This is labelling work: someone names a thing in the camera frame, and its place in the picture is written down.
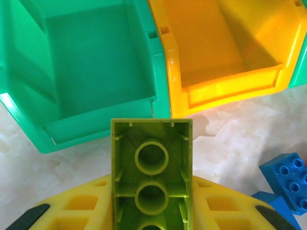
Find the white marble surface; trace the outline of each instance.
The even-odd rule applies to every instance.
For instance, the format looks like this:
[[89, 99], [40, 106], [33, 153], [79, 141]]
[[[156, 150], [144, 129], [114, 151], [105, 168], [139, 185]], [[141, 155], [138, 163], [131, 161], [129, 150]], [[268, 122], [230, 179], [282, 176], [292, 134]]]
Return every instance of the white marble surface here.
[[[191, 116], [194, 175], [251, 195], [271, 192], [258, 165], [284, 152], [307, 161], [307, 86]], [[111, 172], [110, 137], [38, 153], [0, 104], [0, 229], [38, 201]], [[307, 229], [307, 214], [295, 216]]]

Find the storage bin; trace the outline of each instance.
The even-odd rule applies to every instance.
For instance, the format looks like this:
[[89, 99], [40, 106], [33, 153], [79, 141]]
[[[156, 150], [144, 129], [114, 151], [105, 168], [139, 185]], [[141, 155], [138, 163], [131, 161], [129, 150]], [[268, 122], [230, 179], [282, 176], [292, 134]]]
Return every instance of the storage bin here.
[[0, 100], [42, 153], [109, 135], [113, 117], [170, 117], [145, 0], [2, 0], [0, 12]]
[[300, 0], [148, 0], [172, 117], [288, 87], [307, 31]]

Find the lime green duplo brick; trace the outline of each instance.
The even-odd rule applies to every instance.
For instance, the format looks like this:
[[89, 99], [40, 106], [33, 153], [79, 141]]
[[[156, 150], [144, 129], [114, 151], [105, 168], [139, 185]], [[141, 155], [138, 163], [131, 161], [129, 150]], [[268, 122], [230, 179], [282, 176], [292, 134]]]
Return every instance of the lime green duplo brick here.
[[0, 1], [0, 100], [48, 153], [169, 118], [165, 55], [146, 0]]
[[113, 230], [190, 230], [192, 120], [111, 123]]

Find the yellow plastic bin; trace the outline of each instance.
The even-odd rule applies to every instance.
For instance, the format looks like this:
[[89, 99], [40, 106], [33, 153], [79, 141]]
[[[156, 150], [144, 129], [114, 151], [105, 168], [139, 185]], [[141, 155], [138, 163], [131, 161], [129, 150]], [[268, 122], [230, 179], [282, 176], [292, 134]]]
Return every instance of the yellow plastic bin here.
[[300, 0], [148, 0], [172, 117], [286, 89], [307, 31]]

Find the black rubber edge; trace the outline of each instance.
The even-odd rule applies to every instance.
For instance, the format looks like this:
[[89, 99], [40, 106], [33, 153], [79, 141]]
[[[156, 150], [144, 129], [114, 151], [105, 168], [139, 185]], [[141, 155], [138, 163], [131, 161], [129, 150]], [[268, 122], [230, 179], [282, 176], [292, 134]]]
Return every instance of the black rubber edge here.
[[297, 230], [276, 211], [261, 205], [256, 206], [256, 209], [270, 224], [274, 226], [274, 228], [276, 228], [276, 230]]
[[6, 230], [29, 230], [49, 208], [49, 204], [42, 204], [27, 210]]

